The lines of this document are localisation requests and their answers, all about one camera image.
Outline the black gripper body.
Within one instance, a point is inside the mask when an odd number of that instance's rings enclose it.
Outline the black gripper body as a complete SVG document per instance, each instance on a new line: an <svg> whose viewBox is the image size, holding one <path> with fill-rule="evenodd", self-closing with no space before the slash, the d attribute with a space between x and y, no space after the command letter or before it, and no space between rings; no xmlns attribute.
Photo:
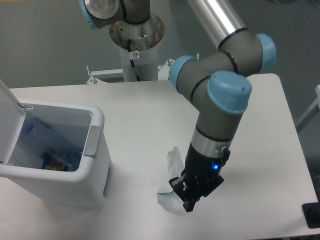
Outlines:
<svg viewBox="0 0 320 240"><path fill-rule="evenodd" d="M181 172L183 196L185 198L200 198L210 195L224 181L220 176L220 171L228 161L230 154L231 151L224 148L222 157L208 157L190 145L185 159L185 167Z"/></svg>

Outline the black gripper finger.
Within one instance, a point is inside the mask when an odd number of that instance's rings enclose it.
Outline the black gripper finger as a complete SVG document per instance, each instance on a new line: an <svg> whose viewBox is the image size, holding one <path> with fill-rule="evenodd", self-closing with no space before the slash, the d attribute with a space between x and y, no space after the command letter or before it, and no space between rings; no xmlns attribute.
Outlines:
<svg viewBox="0 0 320 240"><path fill-rule="evenodd" d="M183 197L183 208L186 212L192 212L200 199L199 193L189 193Z"/></svg>
<svg viewBox="0 0 320 240"><path fill-rule="evenodd" d="M177 196L182 200L187 194L190 194L189 188L185 182L185 176L182 175L180 177L176 176L171 178L168 181L169 185L172 187L173 191L177 194Z"/></svg>

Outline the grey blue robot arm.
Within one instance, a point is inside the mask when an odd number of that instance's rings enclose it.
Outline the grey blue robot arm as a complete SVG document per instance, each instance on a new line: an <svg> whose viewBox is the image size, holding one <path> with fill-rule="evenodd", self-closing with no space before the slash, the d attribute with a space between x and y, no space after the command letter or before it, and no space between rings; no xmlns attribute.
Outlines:
<svg viewBox="0 0 320 240"><path fill-rule="evenodd" d="M159 45L165 28L148 0L81 0L79 5L92 29L109 26L126 82L158 79L158 57L145 53ZM168 195L182 201L186 212L223 183L220 171L252 92L248 76L277 58L273 40L252 34L229 1L191 0L189 5L217 52L204 59L181 56L168 72L173 87L199 112L184 169L169 180Z"/></svg>

